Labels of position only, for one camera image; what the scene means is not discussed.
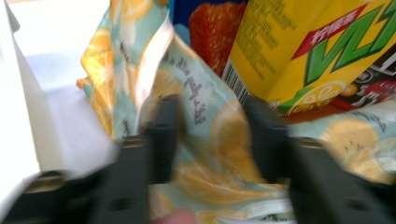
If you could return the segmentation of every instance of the strawberry image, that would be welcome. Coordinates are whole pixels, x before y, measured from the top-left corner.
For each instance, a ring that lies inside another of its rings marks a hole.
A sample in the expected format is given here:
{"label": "strawberry image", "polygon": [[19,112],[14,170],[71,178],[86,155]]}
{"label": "strawberry image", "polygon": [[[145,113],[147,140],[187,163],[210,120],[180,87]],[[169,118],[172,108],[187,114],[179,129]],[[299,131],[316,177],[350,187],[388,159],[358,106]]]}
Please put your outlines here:
{"label": "strawberry image", "polygon": [[246,7],[246,2],[203,3],[191,13],[191,47],[219,77],[222,76]]}

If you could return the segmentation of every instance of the yellow juice box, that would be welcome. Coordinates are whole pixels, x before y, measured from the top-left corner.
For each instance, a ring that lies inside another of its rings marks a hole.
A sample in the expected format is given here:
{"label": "yellow juice box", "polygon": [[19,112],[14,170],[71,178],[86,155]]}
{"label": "yellow juice box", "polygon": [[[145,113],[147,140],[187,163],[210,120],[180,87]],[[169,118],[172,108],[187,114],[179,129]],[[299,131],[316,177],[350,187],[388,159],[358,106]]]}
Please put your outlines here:
{"label": "yellow juice box", "polygon": [[328,104],[396,42],[396,0],[250,0],[223,80],[283,115]]}

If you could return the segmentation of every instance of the crinkled plastic bag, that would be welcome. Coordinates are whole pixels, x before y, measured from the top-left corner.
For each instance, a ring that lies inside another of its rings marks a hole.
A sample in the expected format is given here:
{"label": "crinkled plastic bag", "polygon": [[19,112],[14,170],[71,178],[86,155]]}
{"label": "crinkled plastic bag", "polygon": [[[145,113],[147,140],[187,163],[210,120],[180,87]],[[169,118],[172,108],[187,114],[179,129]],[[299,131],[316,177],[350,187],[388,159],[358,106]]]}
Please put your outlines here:
{"label": "crinkled plastic bag", "polygon": [[392,184],[396,176],[396,99],[290,125],[290,135],[318,139],[344,170]]}
{"label": "crinkled plastic bag", "polygon": [[[133,134],[142,55],[166,18],[166,9],[152,0],[113,0],[81,58],[88,76],[78,86],[116,142]],[[250,158],[248,122],[234,93],[177,35],[159,64],[142,122],[172,94],[181,97],[183,133],[174,180],[150,186],[152,218],[190,209],[200,223],[273,214],[294,220],[286,187],[266,184]]]}

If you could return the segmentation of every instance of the colorful packaging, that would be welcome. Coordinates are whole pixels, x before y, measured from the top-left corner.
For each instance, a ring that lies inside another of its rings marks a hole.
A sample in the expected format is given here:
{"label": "colorful packaging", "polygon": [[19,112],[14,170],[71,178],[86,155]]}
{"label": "colorful packaging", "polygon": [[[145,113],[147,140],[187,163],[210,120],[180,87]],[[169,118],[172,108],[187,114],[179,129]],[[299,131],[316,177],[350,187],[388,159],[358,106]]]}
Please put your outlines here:
{"label": "colorful packaging", "polygon": [[349,84],[332,104],[345,110],[385,102],[396,96],[396,45]]}
{"label": "colorful packaging", "polygon": [[389,185],[396,181],[396,98],[290,125],[290,136],[318,139],[354,175]]}
{"label": "colorful packaging", "polygon": [[250,0],[223,79],[289,116],[328,104],[396,41],[396,0]]}
{"label": "colorful packaging", "polygon": [[[78,86],[115,142],[134,134],[136,86],[144,67],[156,65],[144,59],[162,40],[156,36],[166,18],[153,0],[113,0],[82,55],[88,76]],[[161,99],[177,94],[182,128],[172,180],[149,186],[152,219],[188,209],[203,224],[295,220],[286,186],[265,183],[250,157],[250,129],[235,94],[178,35],[157,52],[162,59],[141,120],[150,122]]]}

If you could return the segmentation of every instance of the red label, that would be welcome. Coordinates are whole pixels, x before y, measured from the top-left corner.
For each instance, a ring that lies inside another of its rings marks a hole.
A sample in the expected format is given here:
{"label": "red label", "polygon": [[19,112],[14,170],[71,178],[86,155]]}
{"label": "red label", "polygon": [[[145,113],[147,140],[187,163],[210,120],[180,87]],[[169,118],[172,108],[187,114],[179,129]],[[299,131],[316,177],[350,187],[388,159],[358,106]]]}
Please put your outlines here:
{"label": "red label", "polygon": [[311,50],[320,42],[345,30],[350,25],[350,23],[352,23],[359,17],[359,15],[366,6],[367,5],[358,7],[357,9],[350,11],[344,16],[340,17],[339,19],[332,21],[323,27],[320,27],[316,31],[309,32],[308,35],[306,35],[301,46],[294,53],[292,59],[296,59],[306,54],[307,52],[309,52],[309,50]]}

